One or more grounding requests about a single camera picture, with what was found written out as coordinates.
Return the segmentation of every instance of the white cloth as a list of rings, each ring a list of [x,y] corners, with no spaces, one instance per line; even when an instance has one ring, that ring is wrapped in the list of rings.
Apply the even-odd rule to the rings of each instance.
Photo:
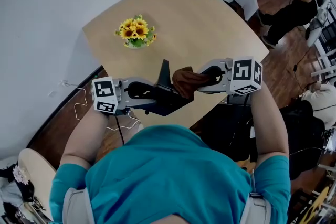
[[[326,130],[335,124],[336,106],[327,108],[331,105],[336,105],[336,88],[333,85],[322,84],[321,90],[316,92],[308,90],[303,93],[301,99],[308,101],[313,107],[313,110],[323,109],[321,111],[314,111],[314,116],[324,122]]]

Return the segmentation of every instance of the shoe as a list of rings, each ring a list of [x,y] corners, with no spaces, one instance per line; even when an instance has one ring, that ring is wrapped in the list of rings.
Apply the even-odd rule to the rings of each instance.
[[[272,49],[275,48],[276,44],[274,45],[266,36],[261,37],[261,41],[268,47],[271,47]]]
[[[265,24],[265,22],[262,21],[263,13],[260,10],[257,10],[257,16],[259,18],[261,26],[263,26],[263,27],[269,26],[269,25]]]

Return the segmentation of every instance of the wooden table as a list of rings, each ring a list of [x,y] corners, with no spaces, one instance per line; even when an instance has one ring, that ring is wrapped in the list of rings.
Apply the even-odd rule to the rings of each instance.
[[[154,25],[157,41],[143,49],[124,47],[114,31],[122,21],[142,14]],[[121,0],[83,28],[94,55],[113,78],[143,77],[156,82],[162,60],[175,70],[197,71],[215,58],[254,56],[261,61],[268,50],[248,25],[222,0]],[[135,110],[144,126],[179,124],[190,127],[226,95],[195,93],[195,100],[162,117]]]
[[[55,169],[39,153],[30,148],[25,148],[20,152],[18,164],[29,173],[29,180],[34,185],[34,196],[45,208],[41,212],[53,221],[49,199],[52,180],[56,174]]]

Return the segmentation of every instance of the white cable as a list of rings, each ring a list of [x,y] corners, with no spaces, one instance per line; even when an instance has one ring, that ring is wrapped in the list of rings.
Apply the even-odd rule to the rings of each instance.
[[[74,111],[75,111],[75,115],[76,115],[76,119],[79,120],[79,121],[81,121],[81,119],[79,119],[79,118],[77,117],[76,105],[78,104],[78,105],[88,106],[88,101],[86,100],[86,90],[83,89],[83,88],[77,87],[78,85],[75,85],[75,84],[68,84],[68,83],[67,83],[67,84],[65,84],[65,86],[76,86],[77,89],[80,89],[80,90],[83,90],[83,91],[84,91],[84,100],[85,100],[85,104],[82,104],[82,103],[76,103],[76,104],[73,106],[73,107],[74,107]],[[120,128],[132,129],[138,122],[140,122],[137,118],[134,118],[134,117],[130,116],[130,112],[131,112],[131,110],[127,113],[127,115],[128,115],[128,117],[130,117],[131,119],[134,119],[135,122],[133,123],[133,125],[132,125],[131,127],[120,126]],[[112,131],[117,131],[117,130],[118,130],[118,128],[117,128],[117,129],[112,129],[112,128],[109,128],[109,127],[106,127],[106,128],[107,128],[107,129],[110,129],[110,130],[112,130]]]

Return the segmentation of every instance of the black pants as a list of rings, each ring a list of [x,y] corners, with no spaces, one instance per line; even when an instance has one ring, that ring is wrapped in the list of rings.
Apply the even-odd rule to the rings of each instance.
[[[296,26],[308,24],[316,15],[316,12],[304,10],[298,3],[293,3],[279,10],[274,15],[264,14],[262,22],[266,25],[272,25],[268,31],[267,38],[273,44]]]

